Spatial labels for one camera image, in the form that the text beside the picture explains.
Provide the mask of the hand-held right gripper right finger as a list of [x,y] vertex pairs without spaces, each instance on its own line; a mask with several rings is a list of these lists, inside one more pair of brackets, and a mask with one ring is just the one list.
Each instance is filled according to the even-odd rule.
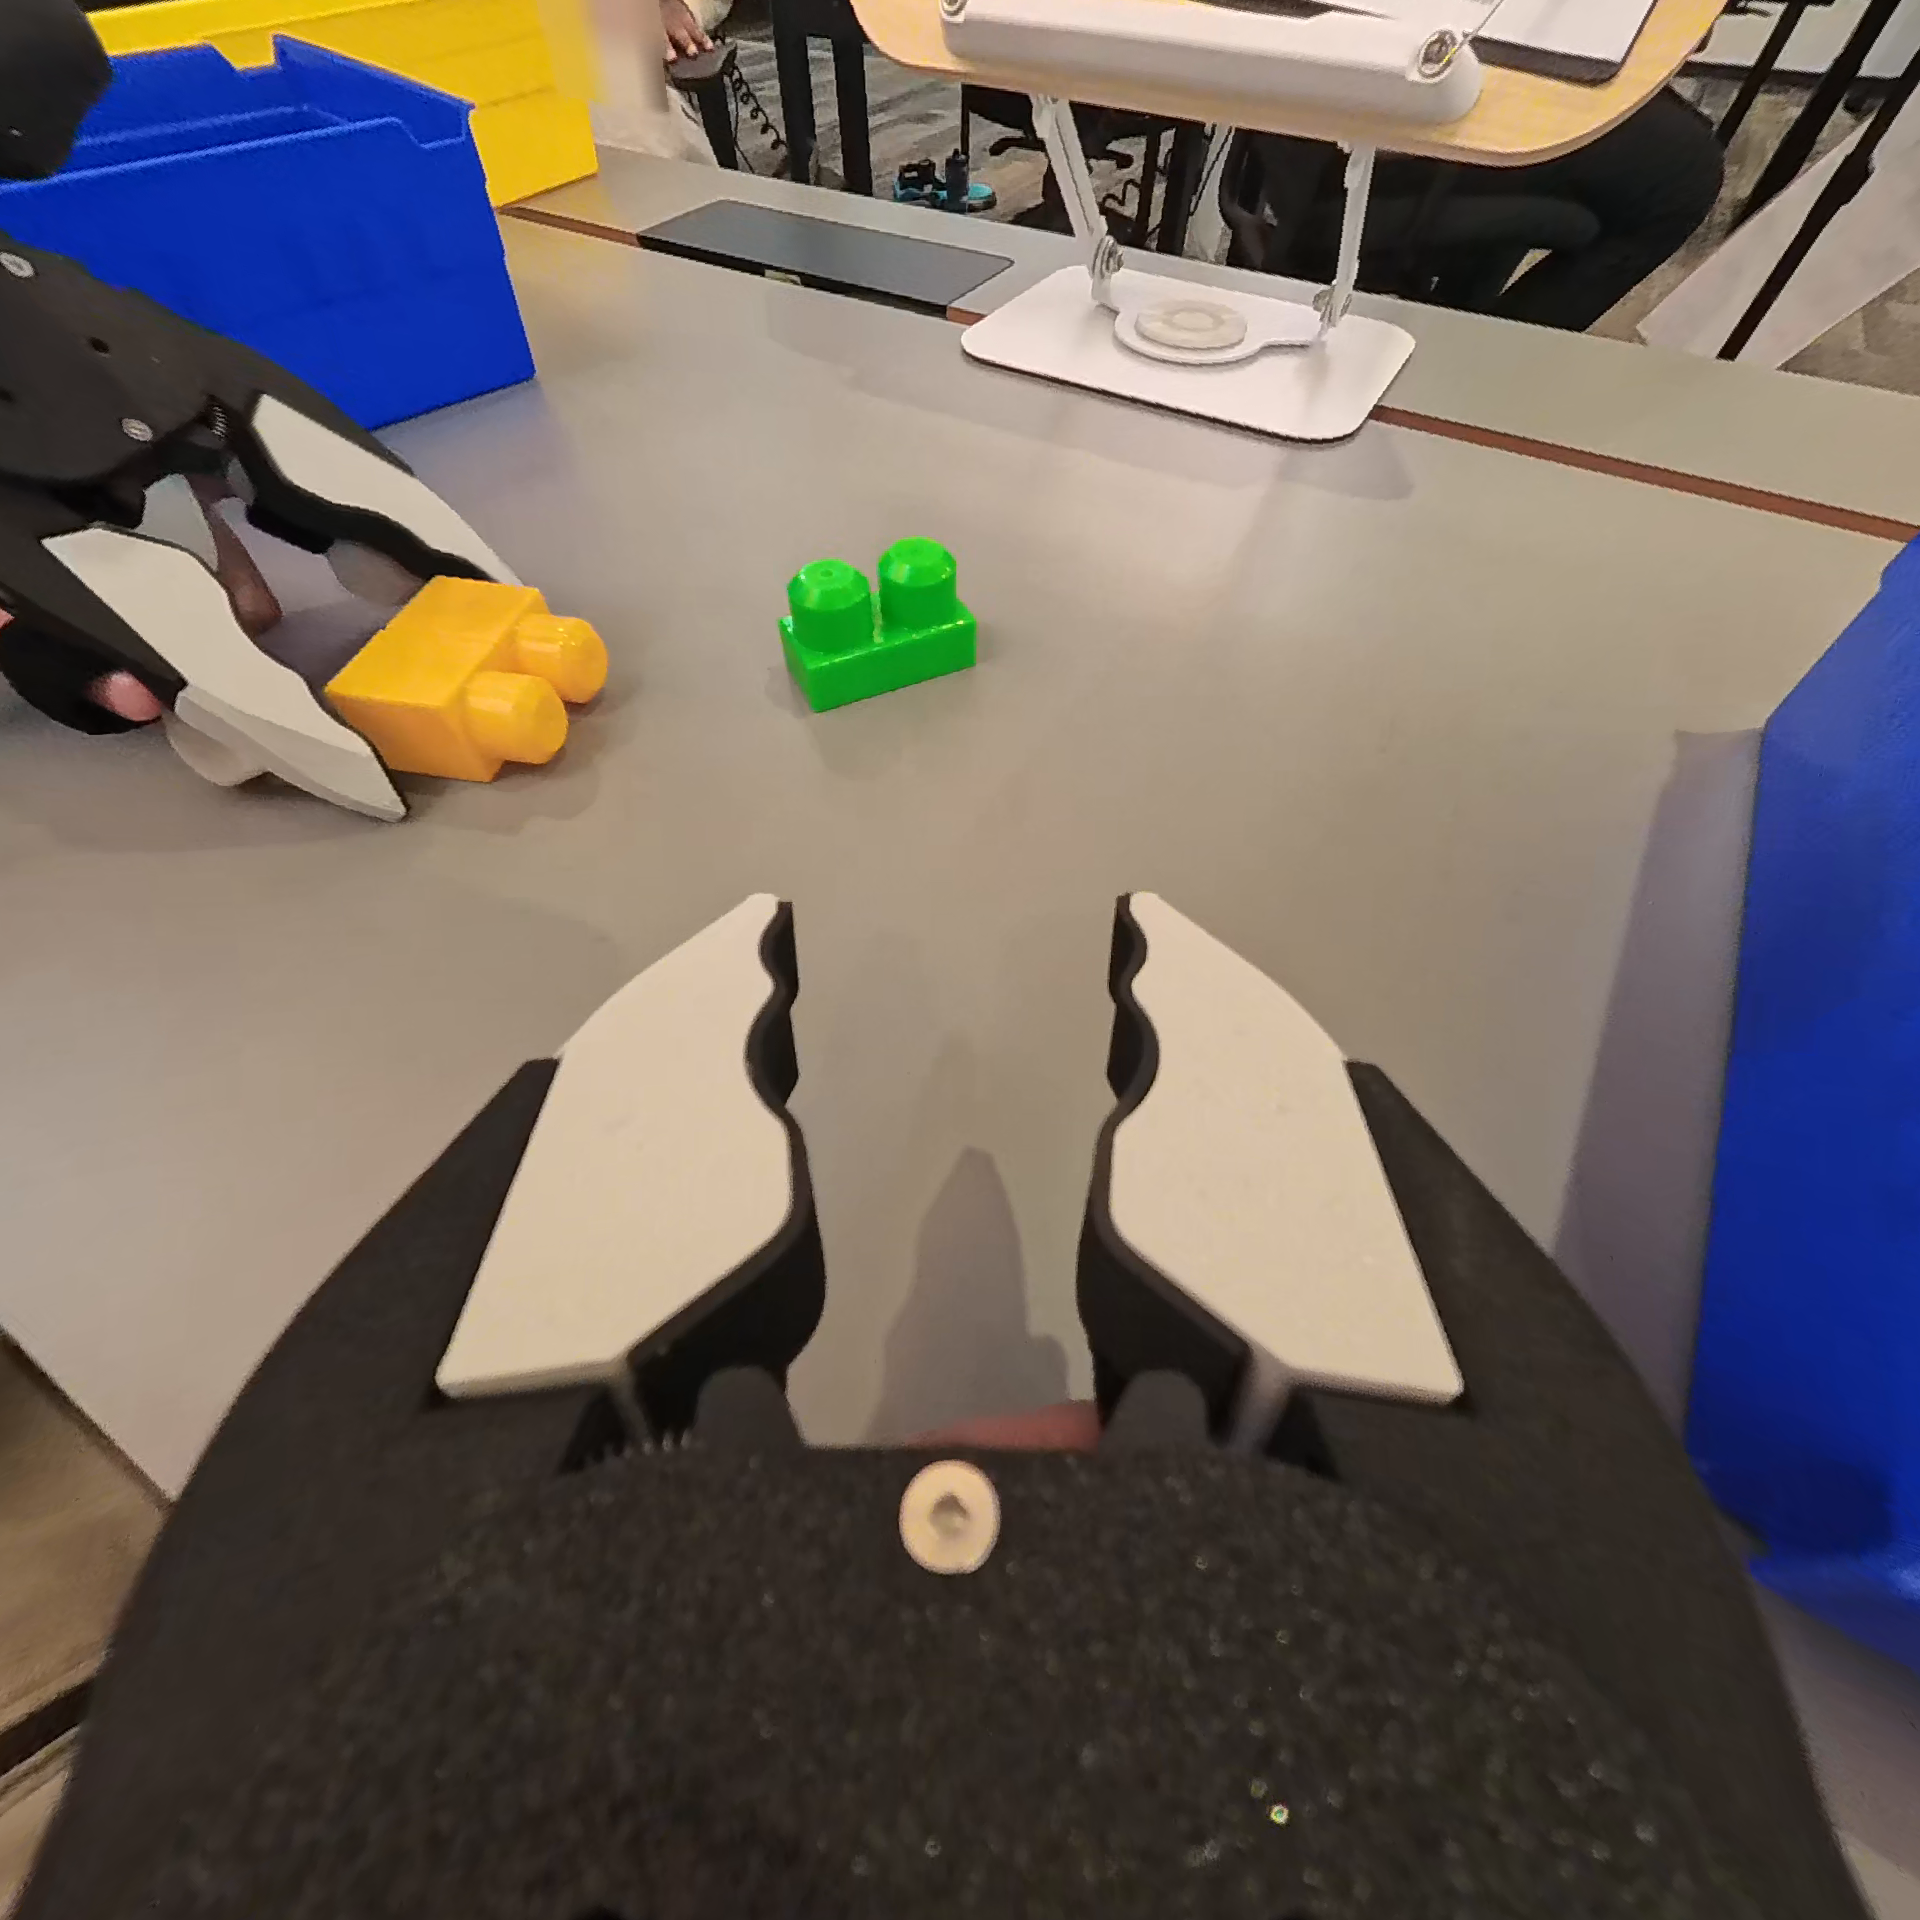
[[1076,1314],[1101,1416],[1145,1374],[1205,1416],[1296,1393],[1458,1407],[1466,1383],[1341,1044],[1161,896],[1111,924],[1111,1111]]

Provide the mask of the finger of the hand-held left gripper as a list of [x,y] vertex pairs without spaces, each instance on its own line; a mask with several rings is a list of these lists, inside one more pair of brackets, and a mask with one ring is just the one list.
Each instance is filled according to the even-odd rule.
[[371,746],[255,646],[194,551],[106,526],[52,537],[42,551],[181,678],[165,734],[199,778],[276,778],[379,823],[405,818]]
[[275,394],[248,416],[252,507],[321,551],[339,540],[409,576],[519,587],[518,573],[388,448]]

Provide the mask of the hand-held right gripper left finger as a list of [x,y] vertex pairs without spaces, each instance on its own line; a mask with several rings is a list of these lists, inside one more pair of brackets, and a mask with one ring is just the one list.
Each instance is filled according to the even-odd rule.
[[448,1401],[629,1383],[785,1383],[825,1261],[799,1124],[794,908],[749,896],[561,1050],[438,1363]]

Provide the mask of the blue plastic bin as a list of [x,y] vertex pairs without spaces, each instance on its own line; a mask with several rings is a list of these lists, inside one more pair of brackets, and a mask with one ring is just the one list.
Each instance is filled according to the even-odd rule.
[[1799,1613],[1916,1668],[1916,544],[1759,734],[1685,1443]]
[[472,107],[275,37],[115,57],[49,181],[4,186],[4,230],[294,373],[355,423],[536,374]]

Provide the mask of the green two-stud toy block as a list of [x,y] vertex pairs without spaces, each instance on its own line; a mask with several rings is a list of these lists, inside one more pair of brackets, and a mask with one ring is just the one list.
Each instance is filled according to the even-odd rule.
[[832,713],[966,673],[978,620],[958,596],[958,561],[931,537],[904,537],[868,577],[812,561],[785,584],[781,656],[808,713]]

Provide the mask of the person's left hand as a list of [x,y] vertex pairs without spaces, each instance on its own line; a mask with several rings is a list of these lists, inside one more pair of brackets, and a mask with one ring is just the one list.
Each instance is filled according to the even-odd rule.
[[89,737],[149,728],[162,713],[115,640],[34,608],[4,608],[4,681],[39,717]]

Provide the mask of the yellow plastic bin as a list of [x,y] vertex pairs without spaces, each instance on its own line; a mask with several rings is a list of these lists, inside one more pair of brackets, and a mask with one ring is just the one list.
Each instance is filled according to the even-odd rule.
[[584,3],[108,3],[91,24],[116,57],[209,43],[266,66],[288,37],[459,98],[495,206],[598,174]]

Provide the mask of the black flat panel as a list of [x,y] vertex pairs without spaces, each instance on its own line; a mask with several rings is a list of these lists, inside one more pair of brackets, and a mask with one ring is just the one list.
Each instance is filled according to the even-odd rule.
[[934,317],[966,306],[1015,266],[1002,254],[734,201],[702,203],[642,226],[636,246]]

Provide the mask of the white book stand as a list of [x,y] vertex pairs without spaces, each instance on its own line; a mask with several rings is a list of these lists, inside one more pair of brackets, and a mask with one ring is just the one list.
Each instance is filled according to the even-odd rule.
[[[1494,3],[942,3],[949,51],[1076,84],[1174,84],[1205,103],[1386,127],[1448,127],[1484,90],[1474,36]],[[1085,266],[1038,280],[962,331],[981,367],[1136,400],[1289,444],[1356,436],[1414,353],[1398,324],[1349,321],[1376,148],[1351,146],[1331,287],[1314,301],[1208,288],[1126,264],[1064,98],[1031,100]]]

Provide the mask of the white angled panel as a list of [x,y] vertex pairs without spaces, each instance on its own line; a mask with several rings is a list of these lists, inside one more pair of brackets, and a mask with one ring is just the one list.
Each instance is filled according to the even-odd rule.
[[[1878,148],[1868,167],[1868,178],[1821,230],[1745,343],[1739,348],[1722,343],[1722,357],[1779,368],[1916,273],[1916,146],[1895,156]],[[1734,327],[1802,230],[1816,196],[1836,181],[1836,164],[1815,167],[1722,246],[1734,266]]]

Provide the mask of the printed instruction sheet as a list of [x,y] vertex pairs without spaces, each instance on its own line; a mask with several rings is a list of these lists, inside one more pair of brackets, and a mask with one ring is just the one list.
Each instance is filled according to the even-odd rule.
[[1566,84],[1609,84],[1654,3],[1318,3],[1414,27],[1448,27],[1492,66]]

